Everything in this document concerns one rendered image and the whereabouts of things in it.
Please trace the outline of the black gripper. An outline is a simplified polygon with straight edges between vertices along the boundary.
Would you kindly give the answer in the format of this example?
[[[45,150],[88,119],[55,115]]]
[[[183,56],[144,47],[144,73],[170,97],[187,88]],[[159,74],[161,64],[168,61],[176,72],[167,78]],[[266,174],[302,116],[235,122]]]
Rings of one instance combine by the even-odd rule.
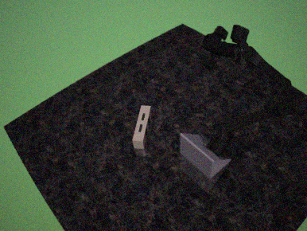
[[[216,61],[214,60],[214,58],[216,57],[216,55],[218,55],[219,57],[221,56],[225,56],[224,53],[224,49],[226,44],[228,44],[227,42],[225,42],[228,32],[225,30],[224,27],[222,26],[217,26],[217,28],[215,29],[215,31],[213,32],[213,34],[220,40],[222,41],[222,39],[224,40],[224,42],[222,44],[219,45],[219,50],[216,52],[211,52],[210,56],[205,56],[205,55],[201,55],[201,54],[197,54],[198,57],[202,58],[201,62],[202,65],[205,66],[208,69],[213,70],[215,65],[216,65]]]

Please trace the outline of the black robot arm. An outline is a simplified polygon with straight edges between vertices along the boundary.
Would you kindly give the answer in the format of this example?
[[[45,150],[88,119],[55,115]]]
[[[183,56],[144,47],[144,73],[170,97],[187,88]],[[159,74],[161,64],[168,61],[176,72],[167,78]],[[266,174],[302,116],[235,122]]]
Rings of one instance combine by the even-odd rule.
[[[262,109],[261,111],[251,113],[239,118],[234,115],[229,115],[226,118],[221,118],[216,124],[216,135],[209,142],[207,148],[215,155],[220,157],[227,150],[235,137],[233,131],[248,125],[269,119],[274,116],[286,116],[293,114],[296,111],[296,104],[293,102],[292,89],[290,79],[283,76],[279,71],[267,63],[258,52],[247,44],[247,35],[250,30],[241,25],[233,25],[230,36],[231,41],[237,44],[228,43],[225,46],[224,53],[227,57],[233,57],[232,60],[238,64],[242,57],[247,63],[261,69],[269,77],[273,78],[282,86],[282,100],[276,103],[273,107]],[[223,43],[213,33],[207,34],[203,40],[204,48],[210,52],[219,50],[219,45]]]

